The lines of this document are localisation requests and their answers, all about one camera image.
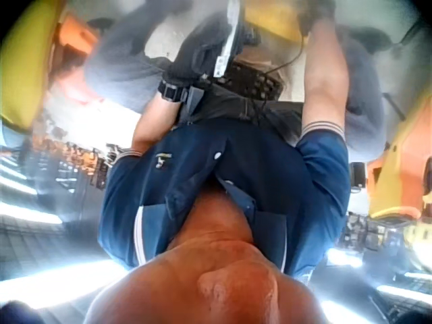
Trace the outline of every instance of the fluorescent light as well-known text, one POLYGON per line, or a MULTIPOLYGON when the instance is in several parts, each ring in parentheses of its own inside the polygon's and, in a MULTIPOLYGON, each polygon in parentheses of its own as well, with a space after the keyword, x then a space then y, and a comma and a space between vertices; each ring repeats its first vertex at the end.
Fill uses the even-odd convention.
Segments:
POLYGON ((412 250, 422 265, 432 268, 432 253, 429 243, 415 242, 412 244, 412 250))
POLYGON ((18 182, 6 179, 6 178, 1 177, 1 176, 0 176, 0 184, 4 184, 5 186, 8 186, 10 188, 13 188, 13 189, 16 189, 16 190, 19 190, 22 192, 25 192, 27 194, 38 194, 38 192, 33 188, 27 187, 23 184, 20 184, 18 182))
POLYGON ((327 252, 327 258, 334 265, 350 265, 353 268, 359 268, 363 265, 362 259, 346 254, 344 251, 336 248, 331 248, 327 252))
POLYGON ((11 176, 14 176, 14 177, 17 177, 17 178, 20 178, 23 180, 27 180, 26 176, 18 173, 17 171, 14 171, 14 170, 8 168, 8 167, 5 167, 3 164, 0 164, 0 170, 10 174, 11 176))
POLYGON ((128 272, 112 260, 82 263, 0 282, 0 303, 25 302, 40 309, 85 296, 128 272))
POLYGON ((391 286, 379 286, 378 291, 385 292, 387 294, 400 296, 404 298, 418 300, 419 302, 424 302, 426 304, 432 305, 432 295, 424 294, 422 292, 414 292, 412 290, 391 287, 391 286))
POLYGON ((351 310, 336 304, 332 301, 325 301, 321 303, 321 308, 330 323, 332 324, 370 324, 368 320, 357 315, 351 310))
POLYGON ((71 179, 59 179, 59 178, 57 178, 55 181, 57 181, 57 182, 75 182, 76 179, 75 178, 71 178, 71 179))
POLYGON ((405 277, 414 278, 414 279, 422 279, 422 280, 432 280, 432 275, 428 275, 427 273, 405 273, 405 277))
POLYGON ((9 159, 6 159, 5 157, 2 157, 1 160, 2 160, 2 161, 5 161, 7 164, 12 165, 13 167, 17 167, 17 166, 18 166, 17 163, 15 163, 15 162, 13 162, 13 161, 11 161, 11 160, 9 160, 9 159))
POLYGON ((62 221, 57 215, 43 213, 32 209, 22 208, 0 202, 0 215, 6 215, 25 221, 37 221, 39 223, 61 224, 62 221))

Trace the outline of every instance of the gray pants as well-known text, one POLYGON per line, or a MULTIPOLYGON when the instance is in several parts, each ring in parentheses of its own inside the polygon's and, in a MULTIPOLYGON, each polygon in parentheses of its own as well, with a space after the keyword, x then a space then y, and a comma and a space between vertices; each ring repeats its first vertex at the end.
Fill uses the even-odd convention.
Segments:
MULTIPOLYGON (((166 58, 150 59, 144 46, 153 30, 164 21, 169 8, 144 4, 118 22, 88 58, 84 73, 87 85, 101 97, 142 113, 154 97, 166 58)), ((350 162, 368 162, 381 156, 385 147, 385 120, 381 90, 372 57, 363 46, 344 39, 342 47, 350 71, 350 94, 346 113, 346 142, 350 162)), ((301 134, 303 103, 259 101, 241 97, 212 85, 189 116, 182 111, 180 123, 228 117, 248 120, 275 130, 295 144, 301 134)))

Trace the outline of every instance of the glove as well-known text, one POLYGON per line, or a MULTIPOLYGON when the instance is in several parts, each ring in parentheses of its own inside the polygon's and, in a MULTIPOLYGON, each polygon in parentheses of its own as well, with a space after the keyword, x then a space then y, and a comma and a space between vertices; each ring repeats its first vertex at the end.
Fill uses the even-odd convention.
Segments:
POLYGON ((304 13, 298 16, 302 36, 308 36, 313 24, 320 19, 335 20, 336 4, 334 0, 306 0, 304 13))
POLYGON ((201 23, 183 42, 175 61, 163 74, 164 81, 187 87, 203 74, 213 74, 231 29, 225 12, 216 13, 201 23))
POLYGON ((148 6, 163 8, 165 11, 174 15, 188 11, 192 8, 192 0, 147 0, 148 6))

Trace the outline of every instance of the black wristband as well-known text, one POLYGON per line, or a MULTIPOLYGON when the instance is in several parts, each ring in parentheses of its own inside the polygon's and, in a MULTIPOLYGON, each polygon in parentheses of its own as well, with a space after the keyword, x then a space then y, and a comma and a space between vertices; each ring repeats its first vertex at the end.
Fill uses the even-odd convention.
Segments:
POLYGON ((174 86, 162 80, 157 90, 163 99, 172 103, 185 103, 188 100, 189 89, 184 86, 174 86))

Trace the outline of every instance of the blue shirt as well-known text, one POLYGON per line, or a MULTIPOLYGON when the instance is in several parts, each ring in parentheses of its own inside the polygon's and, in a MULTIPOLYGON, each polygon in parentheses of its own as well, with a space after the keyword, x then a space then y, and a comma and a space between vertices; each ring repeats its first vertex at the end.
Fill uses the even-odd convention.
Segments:
POLYGON ((208 119, 171 131, 142 157, 118 158, 99 243, 129 268, 165 252, 211 175, 243 210, 254 245, 287 275, 310 273, 346 222, 350 174, 339 134, 314 130, 292 147, 252 124, 208 119))

